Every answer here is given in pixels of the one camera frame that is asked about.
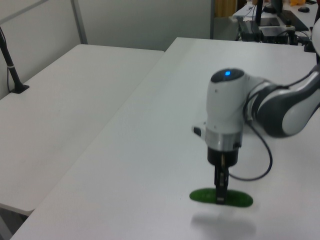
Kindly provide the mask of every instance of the wooden cabinet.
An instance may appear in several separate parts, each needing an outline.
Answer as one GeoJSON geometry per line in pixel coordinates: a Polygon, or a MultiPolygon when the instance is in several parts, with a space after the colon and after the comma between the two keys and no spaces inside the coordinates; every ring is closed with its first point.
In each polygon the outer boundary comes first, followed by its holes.
{"type": "Polygon", "coordinates": [[[214,17],[232,16],[236,12],[237,0],[215,0],[214,17]]]}

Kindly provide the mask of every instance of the black pole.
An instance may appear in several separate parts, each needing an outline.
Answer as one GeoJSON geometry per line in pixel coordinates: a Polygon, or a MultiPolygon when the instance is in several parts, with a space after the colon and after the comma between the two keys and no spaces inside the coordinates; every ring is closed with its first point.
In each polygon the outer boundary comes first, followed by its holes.
{"type": "Polygon", "coordinates": [[[9,54],[8,48],[7,48],[7,42],[4,33],[2,32],[2,29],[0,27],[0,48],[1,52],[3,54],[3,57],[5,59],[6,65],[9,68],[10,74],[12,76],[12,79],[14,81],[14,89],[11,91],[15,94],[20,94],[26,89],[29,88],[27,85],[23,85],[19,79],[18,73],[16,71],[15,65],[12,62],[11,56],[9,54]]]}
{"type": "Polygon", "coordinates": [[[262,14],[262,7],[264,5],[264,0],[258,0],[256,4],[256,12],[255,12],[255,22],[260,26],[261,22],[261,14],[262,14]]]}

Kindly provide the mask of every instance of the computer monitor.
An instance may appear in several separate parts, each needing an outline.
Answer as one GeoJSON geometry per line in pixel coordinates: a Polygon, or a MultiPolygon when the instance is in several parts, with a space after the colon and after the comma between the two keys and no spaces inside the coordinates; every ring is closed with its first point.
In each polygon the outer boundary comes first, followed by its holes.
{"type": "Polygon", "coordinates": [[[308,31],[307,26],[292,11],[283,10],[283,0],[271,0],[277,16],[287,26],[294,26],[296,31],[308,31]]]}
{"type": "Polygon", "coordinates": [[[256,4],[256,12],[255,12],[255,22],[259,27],[266,26],[280,26],[279,21],[276,17],[264,17],[261,18],[262,10],[263,10],[264,0],[258,0],[256,4]]]}

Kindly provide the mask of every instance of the desk in background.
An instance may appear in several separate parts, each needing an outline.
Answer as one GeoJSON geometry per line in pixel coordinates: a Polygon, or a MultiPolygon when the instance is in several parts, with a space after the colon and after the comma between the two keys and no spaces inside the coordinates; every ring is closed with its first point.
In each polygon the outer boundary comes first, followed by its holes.
{"type": "MultiPolygon", "coordinates": [[[[265,178],[230,179],[253,196],[251,207],[189,199],[214,186],[207,146],[191,131],[206,119],[212,74],[237,67],[285,84],[315,63],[301,46],[177,38],[12,240],[317,239],[319,111],[296,136],[266,137],[274,165],[265,178]]],[[[255,177],[269,157],[245,132],[230,171],[255,177]]]]}
{"type": "MultiPolygon", "coordinates": [[[[243,17],[244,15],[247,15],[247,17],[244,19],[245,21],[247,20],[251,20],[252,16],[253,18],[256,17],[256,7],[252,5],[251,3],[247,3],[247,5],[245,5],[242,9],[240,9],[239,11],[237,11],[234,15],[233,18],[239,18],[239,17],[243,17]]],[[[291,11],[294,15],[296,15],[297,18],[300,19],[301,22],[303,22],[303,24],[310,28],[314,26],[315,23],[315,19],[316,19],[316,15],[317,15],[317,10],[318,10],[318,4],[304,4],[304,5],[296,5],[296,6],[290,6],[289,3],[285,2],[283,4],[283,9],[284,10],[289,10],[291,11]],[[298,11],[299,8],[301,7],[308,7],[310,9],[310,12],[300,12],[298,11]]],[[[272,14],[272,13],[266,13],[263,12],[261,17],[262,18],[274,18],[276,17],[276,14],[272,14]]],[[[285,27],[286,25],[281,21],[281,19],[279,17],[278,21],[280,23],[281,27],[285,27]]],[[[311,36],[311,32],[310,31],[305,31],[305,33],[310,37],[311,36]]],[[[297,32],[298,36],[302,36],[304,37],[305,35],[303,33],[299,33],[297,32]]]]}
{"type": "Polygon", "coordinates": [[[78,45],[0,101],[0,207],[29,215],[163,55],[78,45]]]}

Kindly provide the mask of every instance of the black electronic device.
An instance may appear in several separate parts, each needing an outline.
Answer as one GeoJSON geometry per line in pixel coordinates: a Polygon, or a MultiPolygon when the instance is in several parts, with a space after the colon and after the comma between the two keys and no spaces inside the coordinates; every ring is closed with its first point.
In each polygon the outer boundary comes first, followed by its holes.
{"type": "Polygon", "coordinates": [[[298,8],[298,11],[302,12],[302,13],[308,13],[308,12],[310,12],[310,8],[303,6],[303,7],[298,8]]]}
{"type": "Polygon", "coordinates": [[[292,11],[283,10],[283,1],[282,0],[271,0],[271,5],[276,10],[277,16],[281,21],[287,26],[294,26],[296,31],[308,31],[308,27],[297,18],[292,11]]]}
{"type": "Polygon", "coordinates": [[[259,42],[261,32],[255,21],[240,21],[239,32],[243,42],[259,42]]]}
{"type": "Polygon", "coordinates": [[[289,34],[285,27],[264,27],[261,29],[261,41],[267,44],[287,44],[289,34]]]}
{"type": "Polygon", "coordinates": [[[317,2],[316,1],[311,1],[311,0],[305,0],[305,4],[316,4],[317,2]]]}

